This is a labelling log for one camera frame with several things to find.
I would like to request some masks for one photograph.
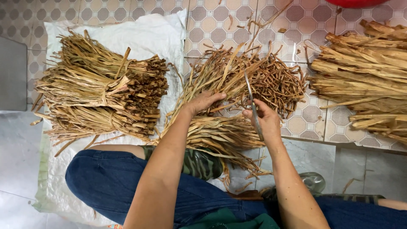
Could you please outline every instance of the green cloth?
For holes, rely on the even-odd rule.
[[[267,214],[261,214],[251,221],[239,222],[228,208],[222,208],[181,229],[279,229],[279,227]]]

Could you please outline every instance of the person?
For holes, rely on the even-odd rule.
[[[184,169],[190,121],[225,97],[205,91],[185,104],[148,158],[135,145],[98,145],[78,152],[66,171],[69,189],[124,229],[407,228],[407,207],[399,202],[395,209],[388,202],[383,207],[314,197],[287,154],[278,115],[257,99],[259,123],[273,161],[277,201],[231,198],[205,181],[219,171],[191,176]],[[250,110],[243,115],[253,123]],[[207,167],[219,167],[216,160],[205,161],[211,162]]]

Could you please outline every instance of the right hand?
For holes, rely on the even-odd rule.
[[[278,114],[263,101],[254,99],[254,104],[258,106],[258,122],[264,136],[264,141],[281,141],[280,118]],[[252,121],[252,126],[254,126],[252,110],[244,110],[242,113]]]

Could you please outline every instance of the pile of dried strips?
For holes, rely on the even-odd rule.
[[[200,63],[192,65],[189,80],[184,85],[184,93],[178,99],[176,109],[167,114],[167,117],[172,118],[166,123],[160,137],[166,134],[183,104],[197,94],[204,90],[225,92],[227,97],[221,104],[215,104],[192,120],[187,147],[210,148],[215,153],[208,153],[227,158],[233,165],[248,169],[251,172],[249,178],[272,174],[259,168],[255,161],[240,153],[242,150],[261,147],[264,143],[243,116],[216,117],[216,112],[231,106],[238,106],[241,110],[246,107],[246,71],[254,95],[274,107],[284,117],[294,111],[295,104],[304,97],[305,77],[298,66],[287,67],[273,53],[268,53],[264,58],[259,58],[257,53],[237,56],[243,44],[233,53],[231,48],[226,50],[223,47],[208,50],[205,53],[207,59],[201,59]],[[228,184],[228,171],[225,172],[225,181]]]
[[[115,130],[149,141],[160,117],[158,104],[168,88],[165,60],[127,60],[96,40],[71,32],[62,36],[59,62],[44,72],[35,89],[44,95],[51,120],[46,131],[59,142]]]
[[[355,130],[407,144],[407,27],[361,21],[366,37],[354,33],[326,38],[332,44],[312,68],[311,87],[324,99],[347,105]]]

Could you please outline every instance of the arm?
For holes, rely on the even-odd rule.
[[[203,92],[183,106],[175,122],[153,151],[138,182],[125,229],[172,229],[175,201],[192,118],[225,94]]]
[[[314,197],[298,175],[281,140],[280,118],[267,104],[255,99],[259,107],[259,123],[265,144],[273,161],[277,198],[284,226],[292,228],[329,228],[328,222]],[[252,111],[243,111],[252,123]]]

